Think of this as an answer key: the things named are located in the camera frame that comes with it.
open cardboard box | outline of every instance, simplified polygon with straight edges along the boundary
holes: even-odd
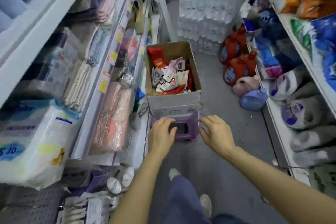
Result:
[[[193,52],[188,41],[179,41],[174,43],[165,43],[165,44],[154,44],[150,45],[151,48],[162,48],[163,55],[167,63],[171,60],[183,57],[186,61],[186,66],[189,64],[191,67],[191,72],[194,77],[194,84],[196,91],[183,94],[172,94],[158,96],[158,92],[152,87],[152,67],[153,61],[149,54],[146,58],[146,95],[149,103],[150,110],[152,114],[158,113],[159,110],[170,108],[170,107],[179,107],[179,106],[195,106],[199,105],[201,100],[201,83],[197,73],[197,67],[194,59]]]

pink detergent bottle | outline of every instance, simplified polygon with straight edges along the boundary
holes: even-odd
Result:
[[[242,77],[232,87],[232,92],[241,98],[243,95],[249,93],[252,90],[258,90],[259,82],[260,77],[257,75],[254,77]]]

white metal pole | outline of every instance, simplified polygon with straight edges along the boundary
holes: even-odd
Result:
[[[162,10],[162,14],[163,14],[163,18],[165,19],[166,25],[167,25],[167,29],[168,29],[168,34],[169,34],[169,38],[171,42],[176,42],[177,41],[177,35],[176,32],[173,28],[173,25],[171,23],[171,18],[170,18],[170,14],[168,11],[168,7],[166,4],[166,0],[159,0],[160,3],[160,7]]]

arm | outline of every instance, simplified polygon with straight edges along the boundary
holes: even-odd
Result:
[[[154,123],[148,136],[149,152],[109,224],[148,222],[156,177],[163,159],[174,143],[177,128],[168,133],[168,127],[173,121],[175,120],[161,118]]]
[[[291,224],[333,223],[336,201],[235,146],[231,129],[218,116],[199,119],[204,142],[236,167]]]

floor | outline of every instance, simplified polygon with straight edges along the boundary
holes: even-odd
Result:
[[[168,4],[173,27],[179,16],[179,2]],[[162,42],[169,41],[163,29]],[[262,112],[248,111],[239,106],[239,99],[222,78],[223,66],[216,57],[195,53],[201,79],[202,115],[216,114],[231,126],[236,145],[267,163],[275,154]],[[177,168],[191,181],[197,194],[206,193],[212,200],[213,214],[230,213],[250,224],[282,224],[285,219],[265,204],[260,192],[233,166],[217,156],[202,138],[196,142],[175,142],[157,176],[149,223],[160,223],[167,200],[170,168]]]

